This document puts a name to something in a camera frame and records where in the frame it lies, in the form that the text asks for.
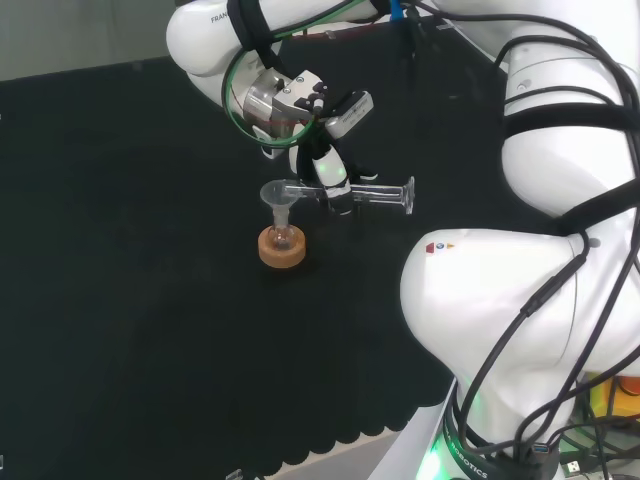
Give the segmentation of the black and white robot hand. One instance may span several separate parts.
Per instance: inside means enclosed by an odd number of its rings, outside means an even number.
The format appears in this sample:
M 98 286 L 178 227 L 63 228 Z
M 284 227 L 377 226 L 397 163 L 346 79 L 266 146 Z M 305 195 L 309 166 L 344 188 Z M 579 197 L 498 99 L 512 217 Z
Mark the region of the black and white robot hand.
M 348 215 L 353 210 L 353 184 L 372 183 L 378 177 L 368 168 L 344 161 L 332 144 L 292 147 L 288 157 L 297 179 L 305 186 L 319 187 L 323 191 L 323 204 L 338 215 Z

